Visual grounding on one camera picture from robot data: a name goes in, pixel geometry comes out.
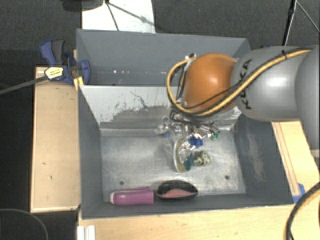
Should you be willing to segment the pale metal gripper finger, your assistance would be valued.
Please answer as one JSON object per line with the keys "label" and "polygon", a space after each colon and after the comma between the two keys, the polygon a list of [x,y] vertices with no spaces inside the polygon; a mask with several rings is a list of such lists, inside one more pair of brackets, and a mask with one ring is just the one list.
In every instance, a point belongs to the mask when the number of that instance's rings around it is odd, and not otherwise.
{"label": "pale metal gripper finger", "polygon": [[196,148],[197,147],[194,144],[192,144],[189,140],[183,142],[183,151],[185,153],[191,153]]}
{"label": "pale metal gripper finger", "polygon": [[184,163],[188,157],[191,155],[191,151],[190,150],[187,150],[187,149],[180,149],[178,152],[177,152],[177,160],[180,162],[180,163]]}

